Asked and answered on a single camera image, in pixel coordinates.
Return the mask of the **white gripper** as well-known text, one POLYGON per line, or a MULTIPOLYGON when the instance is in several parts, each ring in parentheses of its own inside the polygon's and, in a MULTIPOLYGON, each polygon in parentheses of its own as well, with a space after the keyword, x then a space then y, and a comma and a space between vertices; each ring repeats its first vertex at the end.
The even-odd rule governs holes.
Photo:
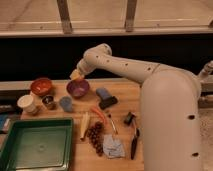
POLYGON ((70 79, 71 80, 75 80, 75 79, 78 79, 80 77, 80 74, 89 74, 93 71, 93 68, 87 64, 84 60, 80 60, 77 64, 77 69, 74 69, 72 71, 72 73, 70 74, 70 79))

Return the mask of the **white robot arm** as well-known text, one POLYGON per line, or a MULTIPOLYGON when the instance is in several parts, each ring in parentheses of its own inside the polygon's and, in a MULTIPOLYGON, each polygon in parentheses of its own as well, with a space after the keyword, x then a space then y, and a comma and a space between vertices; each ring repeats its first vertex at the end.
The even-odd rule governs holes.
POLYGON ((104 69, 138 83, 145 171, 203 171, 193 73, 155 62, 114 57, 107 44, 86 50, 70 77, 104 69))

